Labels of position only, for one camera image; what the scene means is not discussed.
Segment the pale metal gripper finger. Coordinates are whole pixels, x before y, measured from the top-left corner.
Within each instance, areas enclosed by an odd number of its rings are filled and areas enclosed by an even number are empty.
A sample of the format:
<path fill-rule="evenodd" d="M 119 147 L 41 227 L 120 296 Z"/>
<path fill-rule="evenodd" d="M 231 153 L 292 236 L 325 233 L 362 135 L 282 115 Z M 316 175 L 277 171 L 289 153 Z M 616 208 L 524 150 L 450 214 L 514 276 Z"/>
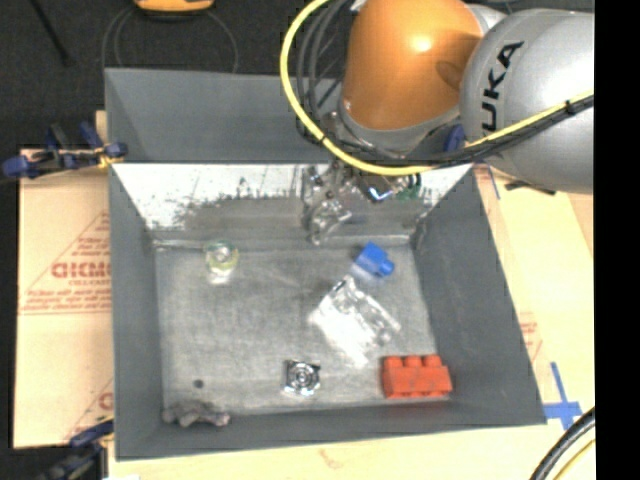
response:
<path fill-rule="evenodd" d="M 302 216 L 302 224 L 307 238 L 313 245 L 321 245 L 324 240 L 325 215 L 320 207 L 307 208 Z"/>
<path fill-rule="evenodd" d="M 351 210 L 338 199 L 327 199 L 321 203 L 319 221 L 322 226 L 330 226 L 349 221 L 353 216 Z"/>

